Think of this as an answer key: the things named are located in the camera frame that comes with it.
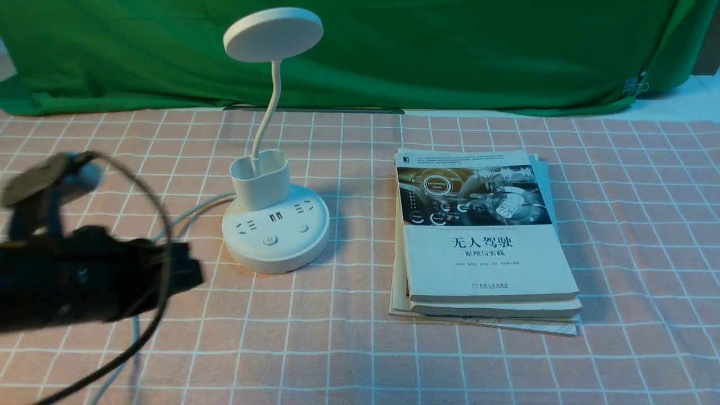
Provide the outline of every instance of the lamp base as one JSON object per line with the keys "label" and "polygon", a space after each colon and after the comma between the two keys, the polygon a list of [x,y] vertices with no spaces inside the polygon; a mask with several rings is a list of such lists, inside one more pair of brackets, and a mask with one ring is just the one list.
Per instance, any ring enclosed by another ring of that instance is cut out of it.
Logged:
{"label": "lamp base", "polygon": [[233,201],[222,217],[222,237],[242,267],[286,273],[312,262],[328,244],[330,212],[320,196],[296,184],[283,202],[247,211]]}

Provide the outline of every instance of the green cloth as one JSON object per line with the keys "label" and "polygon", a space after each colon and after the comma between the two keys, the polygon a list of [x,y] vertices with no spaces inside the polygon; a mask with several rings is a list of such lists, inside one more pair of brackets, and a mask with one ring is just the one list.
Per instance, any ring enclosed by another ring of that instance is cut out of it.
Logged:
{"label": "green cloth", "polygon": [[280,107],[615,112],[634,101],[626,80],[646,69],[653,89],[687,79],[716,2],[2,0],[0,37],[19,75],[0,83],[0,107],[266,105],[269,63],[230,59],[222,35],[244,15],[298,6],[325,36],[283,62]]}

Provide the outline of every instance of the book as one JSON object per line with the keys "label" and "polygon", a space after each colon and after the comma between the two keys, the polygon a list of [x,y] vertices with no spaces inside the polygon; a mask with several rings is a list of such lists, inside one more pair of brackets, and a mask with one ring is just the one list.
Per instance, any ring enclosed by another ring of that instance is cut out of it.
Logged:
{"label": "book", "polygon": [[401,149],[396,167],[411,302],[576,299],[527,154]]}
{"label": "book", "polygon": [[[537,157],[530,155],[531,165],[535,169],[538,183],[548,201],[552,201],[552,191],[549,186],[549,177],[547,174],[547,164],[537,160]],[[554,223],[554,208],[551,203],[547,205],[549,214],[553,218],[553,227],[557,230]],[[426,319],[430,321],[443,321],[461,324],[475,324],[480,326],[495,326],[506,329],[521,329],[528,331],[540,331],[554,334],[577,335],[576,323],[580,320],[579,316],[568,318],[550,318],[550,319],[522,319],[522,318],[495,318],[487,316],[430,316],[427,313],[418,313],[411,308],[410,298],[408,296],[407,275],[405,274],[404,260],[404,244],[402,240],[402,211],[400,208],[400,200],[397,201],[397,223],[395,229],[395,264],[392,273],[392,287],[390,291],[390,307],[389,313],[395,316],[409,316],[417,319]]]}

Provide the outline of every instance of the white desk lamp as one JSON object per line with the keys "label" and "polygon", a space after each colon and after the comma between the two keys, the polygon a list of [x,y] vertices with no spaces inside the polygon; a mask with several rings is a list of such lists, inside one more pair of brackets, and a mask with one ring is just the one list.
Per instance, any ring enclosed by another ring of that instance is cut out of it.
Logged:
{"label": "white desk lamp", "polygon": [[290,184],[285,153],[259,151],[280,98],[280,63],[311,49],[322,36],[317,15],[283,7],[240,19],[222,39],[231,58],[272,64],[272,97],[252,154],[230,165],[237,198],[222,217],[222,237],[230,255],[256,272],[281,274],[303,267],[328,243],[330,213],[325,201],[306,187]]}

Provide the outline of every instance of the black object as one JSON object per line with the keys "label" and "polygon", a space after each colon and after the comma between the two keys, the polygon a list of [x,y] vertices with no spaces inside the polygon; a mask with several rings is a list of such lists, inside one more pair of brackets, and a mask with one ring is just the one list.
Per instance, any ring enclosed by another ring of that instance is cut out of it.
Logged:
{"label": "black object", "polygon": [[[111,164],[148,196],[160,213],[167,244],[118,241],[98,226],[63,234],[60,206],[99,184],[99,171],[87,170],[94,168],[93,159]],[[112,157],[94,151],[58,154],[13,178],[1,201],[13,213],[10,240],[0,244],[0,332],[117,321],[157,308],[124,352],[38,404],[60,401],[129,360],[157,329],[168,297],[202,283],[189,246],[172,242],[170,220],[158,198]]]}
{"label": "black object", "polygon": [[[171,252],[169,295],[200,285],[200,263],[188,245],[173,243]],[[98,226],[0,248],[0,333],[113,322],[154,309],[162,264],[162,246],[118,241]]]}

